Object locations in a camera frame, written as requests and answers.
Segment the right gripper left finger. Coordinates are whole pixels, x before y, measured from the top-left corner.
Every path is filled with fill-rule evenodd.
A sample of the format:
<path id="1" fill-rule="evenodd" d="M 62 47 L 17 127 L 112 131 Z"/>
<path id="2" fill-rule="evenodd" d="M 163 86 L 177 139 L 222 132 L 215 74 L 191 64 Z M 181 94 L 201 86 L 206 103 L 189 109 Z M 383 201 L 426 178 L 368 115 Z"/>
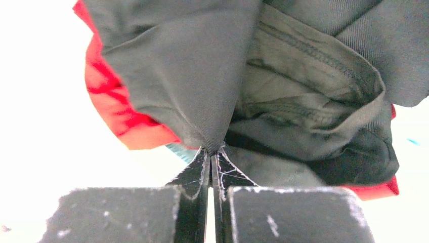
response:
<path id="1" fill-rule="evenodd" d="M 59 200 L 42 242 L 204 242 L 210 159 L 199 149 L 162 187 L 77 189 Z"/>

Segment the black garment corner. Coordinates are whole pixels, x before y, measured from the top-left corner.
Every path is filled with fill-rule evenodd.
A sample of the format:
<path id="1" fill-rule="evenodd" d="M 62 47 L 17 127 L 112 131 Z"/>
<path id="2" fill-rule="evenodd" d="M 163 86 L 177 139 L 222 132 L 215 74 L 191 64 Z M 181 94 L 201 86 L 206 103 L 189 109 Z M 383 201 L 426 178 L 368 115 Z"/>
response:
<path id="1" fill-rule="evenodd" d="M 428 96 L 428 1 L 79 1 L 132 108 L 183 144 L 390 162 L 392 105 Z"/>

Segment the red garment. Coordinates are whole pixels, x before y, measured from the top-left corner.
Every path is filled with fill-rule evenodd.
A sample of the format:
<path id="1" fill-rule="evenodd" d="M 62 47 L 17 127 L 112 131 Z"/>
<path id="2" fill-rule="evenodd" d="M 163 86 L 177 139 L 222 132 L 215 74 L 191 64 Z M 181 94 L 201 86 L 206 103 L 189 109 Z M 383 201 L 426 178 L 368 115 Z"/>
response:
<path id="1" fill-rule="evenodd" d="M 97 34 L 89 43 L 85 57 L 85 84 L 90 99 L 113 134 L 131 150 L 153 149 L 162 145 L 179 145 L 180 138 L 166 125 L 150 116 L 136 112 L 129 101 L 127 88 L 101 55 L 102 43 Z M 257 153 L 245 150 L 251 145 L 247 138 L 227 135 L 232 146 L 225 152 L 231 162 L 254 182 L 264 186 L 283 186 L 292 180 L 302 180 L 299 172 L 309 172 L 329 185 L 345 186 L 362 200 L 372 200 L 399 194 L 396 171 L 398 163 L 390 162 L 393 151 L 387 149 L 382 160 L 376 152 L 368 155 L 352 148 L 339 158 L 302 164 L 276 157 L 263 148 Z"/>

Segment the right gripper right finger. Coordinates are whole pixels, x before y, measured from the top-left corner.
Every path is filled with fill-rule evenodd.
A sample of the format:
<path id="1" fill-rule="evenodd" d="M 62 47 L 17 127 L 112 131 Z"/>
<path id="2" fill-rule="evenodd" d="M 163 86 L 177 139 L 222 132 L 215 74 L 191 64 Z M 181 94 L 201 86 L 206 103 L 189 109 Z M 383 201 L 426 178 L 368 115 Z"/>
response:
<path id="1" fill-rule="evenodd" d="M 262 187 L 220 149 L 211 157 L 217 242 L 371 243 L 356 195 L 341 187 Z"/>

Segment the teal laundry basket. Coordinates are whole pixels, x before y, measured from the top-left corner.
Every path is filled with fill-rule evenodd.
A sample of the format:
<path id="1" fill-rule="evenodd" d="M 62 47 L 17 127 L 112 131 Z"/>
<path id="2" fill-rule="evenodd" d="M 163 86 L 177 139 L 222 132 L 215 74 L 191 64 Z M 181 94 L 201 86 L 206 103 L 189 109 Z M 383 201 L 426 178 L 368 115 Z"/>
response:
<path id="1" fill-rule="evenodd" d="M 166 145 L 166 148 L 168 148 L 186 164 L 190 164 L 198 153 L 198 149 L 187 148 L 182 144 L 168 144 Z"/>

